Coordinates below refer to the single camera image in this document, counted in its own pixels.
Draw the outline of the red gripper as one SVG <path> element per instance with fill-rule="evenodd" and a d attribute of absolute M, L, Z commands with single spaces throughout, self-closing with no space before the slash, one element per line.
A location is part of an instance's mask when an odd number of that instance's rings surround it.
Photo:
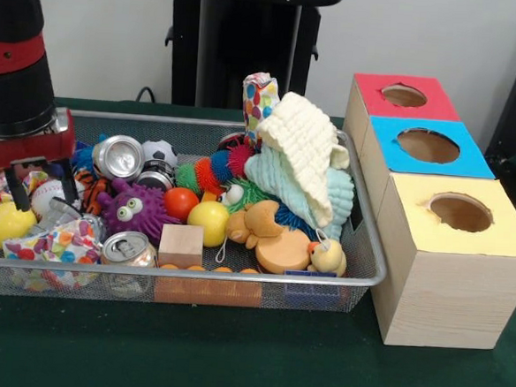
<path fill-rule="evenodd" d="M 16 163 L 31 163 L 35 160 L 45 160 L 50 163 L 59 161 L 63 171 L 60 182 L 64 190 L 65 200 L 75 202 L 79 199 L 72 165 L 69 160 L 73 154 L 75 143 L 74 132 L 36 134 L 20 139 L 0 141 L 0 170 L 5 169 L 5 180 L 18 210 L 29 211 L 31 201 L 15 168 L 12 167 Z"/>

